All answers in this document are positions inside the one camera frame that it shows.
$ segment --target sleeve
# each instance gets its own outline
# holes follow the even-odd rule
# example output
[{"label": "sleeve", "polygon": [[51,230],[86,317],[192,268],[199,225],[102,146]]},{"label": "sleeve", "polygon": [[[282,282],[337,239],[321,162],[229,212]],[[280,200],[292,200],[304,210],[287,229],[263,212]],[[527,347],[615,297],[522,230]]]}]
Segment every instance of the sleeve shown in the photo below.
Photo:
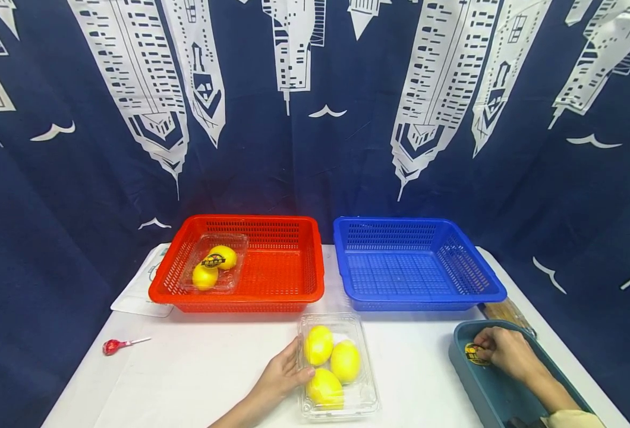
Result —
[{"label": "sleeve", "polygon": [[541,419],[548,428],[604,428],[598,416],[581,410],[560,410]]}]

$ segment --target curtain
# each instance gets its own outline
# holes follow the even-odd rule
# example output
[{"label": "curtain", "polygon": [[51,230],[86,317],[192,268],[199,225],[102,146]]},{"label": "curtain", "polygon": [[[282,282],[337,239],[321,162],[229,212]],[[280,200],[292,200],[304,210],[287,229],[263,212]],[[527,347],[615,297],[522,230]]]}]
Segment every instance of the curtain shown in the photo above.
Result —
[{"label": "curtain", "polygon": [[630,420],[630,0],[0,0],[0,427],[195,213],[450,218]]}]

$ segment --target basket rim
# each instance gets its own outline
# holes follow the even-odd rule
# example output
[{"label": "basket rim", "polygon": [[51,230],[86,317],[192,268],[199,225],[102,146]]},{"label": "basket rim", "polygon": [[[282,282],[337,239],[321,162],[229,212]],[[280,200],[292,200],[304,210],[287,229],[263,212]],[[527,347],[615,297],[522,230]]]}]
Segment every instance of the basket rim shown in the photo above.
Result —
[{"label": "basket rim", "polygon": [[226,303],[314,303],[319,301],[325,293],[325,267],[322,254],[322,239],[317,221],[308,216],[261,216],[261,215],[194,215],[188,217],[172,239],[165,257],[158,267],[158,272],[170,270],[175,256],[183,244],[184,231],[189,229],[199,218],[206,220],[270,220],[270,221],[306,221],[311,226],[313,234],[313,250],[315,260],[315,290],[309,294],[168,294],[162,292],[164,276],[156,276],[149,285],[149,298],[155,303],[174,305],[226,304]]}]

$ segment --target white paper sheet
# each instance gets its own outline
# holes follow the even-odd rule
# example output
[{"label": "white paper sheet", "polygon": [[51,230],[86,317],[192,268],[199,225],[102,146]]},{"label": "white paper sheet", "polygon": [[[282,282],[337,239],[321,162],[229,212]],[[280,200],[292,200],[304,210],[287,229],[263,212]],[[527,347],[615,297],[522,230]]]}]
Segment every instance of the white paper sheet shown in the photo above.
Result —
[{"label": "white paper sheet", "polygon": [[122,290],[120,296],[111,305],[111,310],[129,312],[130,314],[157,316],[165,318],[170,315],[172,305],[160,305],[149,298],[149,286],[152,283],[158,265],[170,248],[170,243],[159,244],[152,249],[145,258],[144,263],[132,278],[127,287]]}]

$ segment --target table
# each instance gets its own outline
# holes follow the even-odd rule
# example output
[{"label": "table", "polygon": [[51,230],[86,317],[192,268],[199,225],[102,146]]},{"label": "table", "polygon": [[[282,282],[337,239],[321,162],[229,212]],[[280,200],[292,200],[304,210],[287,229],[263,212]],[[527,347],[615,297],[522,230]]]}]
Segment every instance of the table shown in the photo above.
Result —
[{"label": "table", "polygon": [[[490,253],[479,249],[536,329],[539,342],[607,427],[630,427]],[[307,312],[350,311],[332,245],[323,246],[325,295]],[[300,314],[184,314],[166,319],[113,312],[51,410],[44,428],[193,427],[214,422],[241,400],[265,364],[296,335]],[[337,427],[481,427],[455,374],[448,348],[455,326],[482,319],[466,312],[360,313],[382,409]],[[149,342],[104,357],[111,338]],[[307,424],[297,397],[261,427]]]}]

